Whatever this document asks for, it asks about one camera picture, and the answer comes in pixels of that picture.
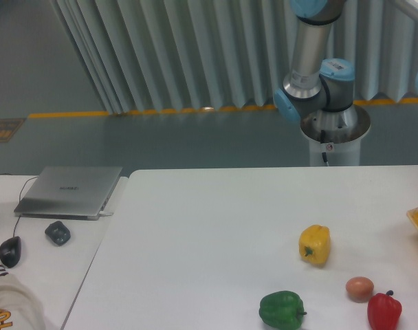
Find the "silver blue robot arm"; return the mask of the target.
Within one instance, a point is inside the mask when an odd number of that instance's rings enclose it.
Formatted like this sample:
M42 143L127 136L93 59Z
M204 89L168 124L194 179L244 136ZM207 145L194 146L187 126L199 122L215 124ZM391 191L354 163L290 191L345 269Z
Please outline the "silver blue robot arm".
M274 93L289 120L342 110L354 97L418 95L418 1L291 1L297 30Z

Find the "person's white sleeve forearm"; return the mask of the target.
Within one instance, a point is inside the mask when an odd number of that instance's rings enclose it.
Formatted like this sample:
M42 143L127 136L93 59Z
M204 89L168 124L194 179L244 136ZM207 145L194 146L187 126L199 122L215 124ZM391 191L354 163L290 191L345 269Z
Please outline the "person's white sleeve forearm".
M15 275L0 265L0 330L44 328L42 304Z

